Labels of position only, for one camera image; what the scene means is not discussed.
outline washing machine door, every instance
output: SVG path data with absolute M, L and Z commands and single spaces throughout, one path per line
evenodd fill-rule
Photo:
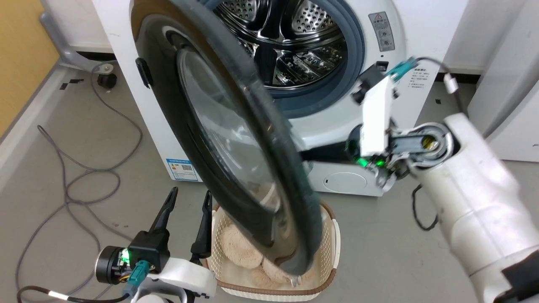
M 193 0 L 134 0 L 131 21 L 133 64 L 219 205 L 266 258 L 306 272 L 320 201 L 253 61 Z

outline gray metal leg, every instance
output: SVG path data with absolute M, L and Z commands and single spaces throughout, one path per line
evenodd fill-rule
M 92 72 L 96 66 L 99 66 L 99 69 L 96 71 L 98 74 L 110 74 L 114 68 L 112 64 L 89 60 L 81 55 L 79 55 L 75 50 L 69 45 L 64 35 L 58 28 L 58 25 L 54 21 L 52 15 L 45 11 L 39 16 L 39 20 L 43 24 L 43 27 L 51 37 L 56 49 L 60 53 L 61 65 L 77 68 L 83 71 Z

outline brown basket rim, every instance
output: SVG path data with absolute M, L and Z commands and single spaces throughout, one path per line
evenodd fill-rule
M 331 220 L 335 219 L 335 213 L 333 213 L 333 210 L 327 205 L 325 202 L 320 201 L 320 205 L 328 212 L 329 217 Z M 218 210 L 219 205 L 216 205 L 214 210 Z M 209 269 L 208 262 L 206 259 L 201 260 L 202 265 Z M 313 288 L 311 290 L 300 290 L 300 291 L 279 291 L 279 290 L 265 290 L 263 288 L 253 288 L 253 287 L 246 287 L 246 286 L 239 286 L 235 284 L 230 284 L 223 282 L 219 279 L 217 279 L 217 285 L 223 288 L 228 288 L 235 291 L 241 291 L 241 292 L 249 292 L 249 293 L 256 293 L 256 294 L 267 294 L 267 295 L 312 295 L 317 294 L 325 290 L 331 282 L 333 282 L 333 279 L 335 278 L 335 275 L 337 274 L 337 269 L 332 268 L 331 272 L 329 273 L 328 278 L 317 288 Z

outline woven basket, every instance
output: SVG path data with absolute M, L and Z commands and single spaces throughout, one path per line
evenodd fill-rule
M 274 290 L 257 288 L 251 282 L 249 269 L 237 266 L 225 257 L 219 243 L 219 235 L 225 227 L 232 225 L 232 221 L 219 207 L 213 211 L 211 257 L 203 264 L 215 273 L 217 285 L 229 294 L 275 302 L 312 300 L 333 281 L 341 252 L 341 234 L 333 211 L 324 203 L 321 204 L 321 209 L 322 242 L 313 264 L 316 275 L 297 287 L 283 284 Z

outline green led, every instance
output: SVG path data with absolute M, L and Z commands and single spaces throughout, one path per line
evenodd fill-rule
M 369 164 L 369 161 L 367 161 L 367 160 L 365 160 L 363 158 L 359 158 L 359 159 L 357 159 L 356 163 L 363 166 L 363 167 L 367 167 L 367 165 Z
M 122 261 L 125 263 L 129 263 L 129 251 L 127 249 L 122 250 Z

